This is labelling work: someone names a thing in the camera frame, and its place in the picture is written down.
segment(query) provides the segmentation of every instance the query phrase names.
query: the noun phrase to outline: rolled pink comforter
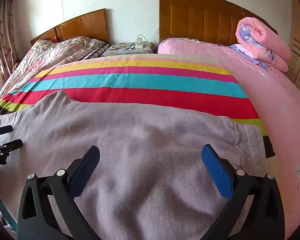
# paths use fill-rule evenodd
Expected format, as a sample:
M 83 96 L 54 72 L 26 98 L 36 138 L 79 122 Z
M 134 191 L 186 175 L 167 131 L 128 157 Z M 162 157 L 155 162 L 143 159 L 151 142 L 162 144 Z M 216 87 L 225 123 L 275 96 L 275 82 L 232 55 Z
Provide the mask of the rolled pink comforter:
M 286 60 L 291 59 L 291 51 L 264 23 L 256 18 L 245 17 L 238 22 L 235 35 L 238 42 L 251 52 L 253 59 L 288 71 Z

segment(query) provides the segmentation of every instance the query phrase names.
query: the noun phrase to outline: blue stripe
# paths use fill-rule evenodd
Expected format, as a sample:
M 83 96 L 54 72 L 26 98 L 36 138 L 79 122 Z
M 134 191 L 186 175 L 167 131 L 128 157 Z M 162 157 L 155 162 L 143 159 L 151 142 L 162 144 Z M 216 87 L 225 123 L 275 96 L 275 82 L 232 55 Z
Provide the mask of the blue stripe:
M 15 222 L 15 220 L 12 218 L 10 213 L 7 211 L 6 207 L 4 206 L 4 204 L 1 201 L 1 198 L 0 198 L 0 211 L 4 215 L 4 217 L 6 218 L 7 222 L 10 224 L 10 226 L 13 228 L 13 230 L 15 232 L 17 232 L 18 225 Z
M 247 98 L 237 83 L 196 77 L 157 74 L 96 74 L 57 78 L 26 84 L 20 92 L 68 88 L 141 88 L 204 93 L 236 98 Z

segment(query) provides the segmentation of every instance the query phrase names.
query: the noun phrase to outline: charger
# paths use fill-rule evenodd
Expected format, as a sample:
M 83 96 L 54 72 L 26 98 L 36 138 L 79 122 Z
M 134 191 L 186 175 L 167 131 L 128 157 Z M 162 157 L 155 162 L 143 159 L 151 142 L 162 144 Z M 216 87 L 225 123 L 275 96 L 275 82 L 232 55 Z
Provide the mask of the charger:
M 136 49 L 142 49 L 142 48 L 143 48 L 142 38 L 137 38 L 136 39 Z

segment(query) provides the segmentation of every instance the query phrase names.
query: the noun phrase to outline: black clamp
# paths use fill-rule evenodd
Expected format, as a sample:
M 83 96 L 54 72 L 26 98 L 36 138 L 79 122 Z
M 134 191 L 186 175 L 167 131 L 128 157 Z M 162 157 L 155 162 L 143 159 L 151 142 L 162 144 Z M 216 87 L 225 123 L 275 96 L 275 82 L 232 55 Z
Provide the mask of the black clamp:
M 38 178 L 29 174 L 24 187 L 18 216 L 18 239 L 100 240 L 74 202 L 81 195 L 100 160 L 99 149 L 92 146 L 67 170 Z M 249 176 L 235 170 L 221 159 L 210 145 L 202 149 L 205 163 L 220 194 L 228 203 L 201 240 L 284 240 L 284 215 L 279 189 L 274 176 Z M 61 232 L 48 195 L 53 195 L 72 237 Z M 229 236 L 248 195 L 254 195 L 241 231 Z
M 235 170 L 207 144 L 202 160 L 220 194 L 228 202 L 201 240 L 284 240 L 284 213 L 277 182 L 273 175 L 264 178 Z M 248 195 L 254 195 L 249 213 L 240 232 L 229 236 Z
M 13 128 L 11 125 L 0 127 L 0 135 L 5 133 L 12 132 Z M 8 142 L 0 146 L 0 165 L 7 164 L 7 157 L 10 155 L 10 152 L 21 148 L 23 145 L 20 139 L 17 139 L 12 142 Z
M 74 202 L 89 181 L 100 160 L 100 152 L 92 146 L 67 170 L 38 178 L 29 174 L 24 187 L 18 216 L 18 239 L 100 240 Z M 53 214 L 48 195 L 53 195 L 72 237 L 62 233 Z

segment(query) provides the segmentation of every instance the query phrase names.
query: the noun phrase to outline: cable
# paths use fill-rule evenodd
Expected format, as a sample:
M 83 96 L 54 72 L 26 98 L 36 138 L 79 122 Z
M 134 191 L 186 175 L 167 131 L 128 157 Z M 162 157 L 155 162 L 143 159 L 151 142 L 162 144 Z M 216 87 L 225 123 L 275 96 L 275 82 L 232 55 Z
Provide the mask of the cable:
M 157 30 L 155 31 L 155 33 L 154 33 L 154 35 L 152 37 L 152 52 L 153 52 L 153 40 L 154 40 L 154 37 L 157 34 L 158 30 L 159 30 L 159 27 L 157 28 Z
M 61 0 L 61 9 L 62 9 L 62 17 L 63 17 L 63 20 L 65 20 L 65 12 L 63 10 L 63 0 Z
M 150 42 L 147 40 L 147 38 L 146 38 L 145 36 L 143 36 L 143 35 L 139 34 L 139 35 L 138 35 L 138 39 L 140 38 L 139 36 L 142 36 L 142 37 L 144 37 L 144 38 L 146 39 L 146 41 L 147 41 L 147 42 L 148 42 L 148 44 L 149 44 L 149 47 L 150 47 L 150 48 L 151 48 L 151 50 L 152 50 L 152 53 L 154 53 L 154 52 L 153 52 L 153 49 L 152 49 L 152 46 L 151 46 Z
M 136 40 L 136 44 L 137 44 L 137 40 Z M 138 51 L 138 49 L 136 48 L 136 51 L 138 52 L 138 54 L 139 54 L 139 51 Z
M 206 43 L 206 42 L 204 42 L 204 41 L 199 41 L 199 40 L 197 40 L 197 39 L 192 39 L 192 41 L 194 41 L 194 42 L 196 42 L 196 43 Z

